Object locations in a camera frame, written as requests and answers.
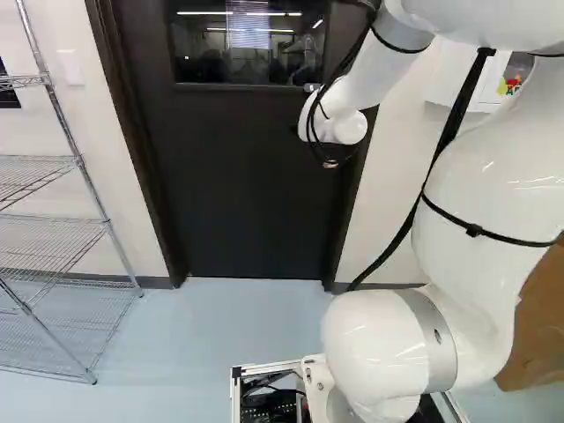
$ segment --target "cardboard box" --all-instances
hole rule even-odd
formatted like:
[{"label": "cardboard box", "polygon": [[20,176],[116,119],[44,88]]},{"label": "cardboard box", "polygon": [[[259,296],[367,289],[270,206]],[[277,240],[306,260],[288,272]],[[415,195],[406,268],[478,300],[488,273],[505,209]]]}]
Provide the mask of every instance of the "cardboard box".
[{"label": "cardboard box", "polygon": [[495,377],[501,390],[564,381],[564,239],[553,245],[521,291],[507,365]]}]

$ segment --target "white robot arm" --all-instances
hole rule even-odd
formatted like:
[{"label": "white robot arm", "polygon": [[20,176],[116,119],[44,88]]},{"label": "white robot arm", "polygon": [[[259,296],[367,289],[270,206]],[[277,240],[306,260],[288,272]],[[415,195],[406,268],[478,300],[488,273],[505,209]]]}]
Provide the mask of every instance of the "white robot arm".
[{"label": "white robot arm", "polygon": [[[424,48],[433,34],[550,56],[537,58],[503,110],[436,161],[412,229],[432,284],[340,295],[323,319],[322,361],[336,389],[362,420],[390,423],[407,421],[422,393],[471,387],[501,370],[521,287],[562,230],[564,57],[549,48],[564,40],[564,3],[385,0],[382,8],[379,38],[367,35],[350,72],[322,98],[329,119],[315,112],[323,142],[360,141],[358,110],[383,100],[416,56],[397,48]],[[300,118],[304,140],[311,105]],[[308,397],[318,395],[315,374],[309,379]],[[331,421],[327,410],[312,408],[314,423]]]}]

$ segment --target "door window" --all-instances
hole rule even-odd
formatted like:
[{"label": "door window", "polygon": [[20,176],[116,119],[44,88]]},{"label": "door window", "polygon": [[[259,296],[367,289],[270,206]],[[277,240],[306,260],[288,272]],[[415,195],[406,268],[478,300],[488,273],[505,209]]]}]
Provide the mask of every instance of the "door window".
[{"label": "door window", "polygon": [[168,2],[176,82],[321,82],[325,0]]}]

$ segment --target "black door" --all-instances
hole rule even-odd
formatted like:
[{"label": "black door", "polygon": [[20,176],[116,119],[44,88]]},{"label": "black door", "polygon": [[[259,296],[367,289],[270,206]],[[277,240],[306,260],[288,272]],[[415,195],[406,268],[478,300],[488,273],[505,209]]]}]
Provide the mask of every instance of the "black door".
[{"label": "black door", "polygon": [[364,10],[323,0],[113,3],[165,219],[190,273],[330,279],[366,146],[326,170],[293,126],[304,84],[337,64]]}]

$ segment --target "metal wire shelf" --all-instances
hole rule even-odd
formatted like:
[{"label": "metal wire shelf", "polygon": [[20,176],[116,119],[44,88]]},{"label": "metal wire shelf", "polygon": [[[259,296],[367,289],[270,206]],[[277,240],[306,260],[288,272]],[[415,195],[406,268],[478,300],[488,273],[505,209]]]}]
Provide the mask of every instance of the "metal wire shelf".
[{"label": "metal wire shelf", "polygon": [[[33,308],[107,230],[97,219],[0,214],[0,278]],[[18,310],[0,292],[0,313]]]},{"label": "metal wire shelf", "polygon": [[[25,0],[14,2],[39,73],[0,75],[0,92],[43,85],[72,155],[0,156],[0,211],[76,167],[100,219],[0,213],[0,369],[96,383],[92,367],[131,302],[143,292],[57,98]],[[104,234],[129,282],[84,281],[67,275]]]},{"label": "metal wire shelf", "polygon": [[49,83],[46,73],[38,75],[0,75],[0,93],[17,88],[26,88],[32,85],[45,85]]},{"label": "metal wire shelf", "polygon": [[[33,295],[34,283],[19,292]],[[87,369],[93,369],[136,299],[130,282],[59,279],[33,312]],[[45,342],[24,314],[0,314],[0,368],[82,382],[68,360]]]},{"label": "metal wire shelf", "polygon": [[0,155],[0,211],[76,167],[73,156]]}]

